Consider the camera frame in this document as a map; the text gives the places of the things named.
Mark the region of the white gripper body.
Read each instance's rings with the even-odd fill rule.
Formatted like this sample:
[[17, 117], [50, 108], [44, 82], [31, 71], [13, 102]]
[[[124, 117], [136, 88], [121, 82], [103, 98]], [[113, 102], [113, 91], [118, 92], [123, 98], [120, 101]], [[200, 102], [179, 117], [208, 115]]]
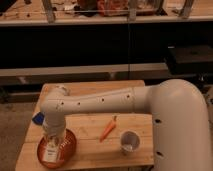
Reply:
[[58, 146], [63, 142], [65, 138], [65, 127], [64, 126], [44, 126], [44, 139], [48, 143], [52, 143], [55, 146]]

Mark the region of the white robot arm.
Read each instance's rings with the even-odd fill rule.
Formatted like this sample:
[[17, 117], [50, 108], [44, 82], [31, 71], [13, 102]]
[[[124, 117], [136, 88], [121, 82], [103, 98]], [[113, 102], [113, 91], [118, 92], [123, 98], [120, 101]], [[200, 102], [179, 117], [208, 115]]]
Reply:
[[78, 113], [144, 113], [152, 116], [155, 171], [213, 171], [208, 108], [200, 90], [182, 79], [157, 85], [71, 96], [53, 88], [41, 103], [43, 128], [57, 136], [65, 116]]

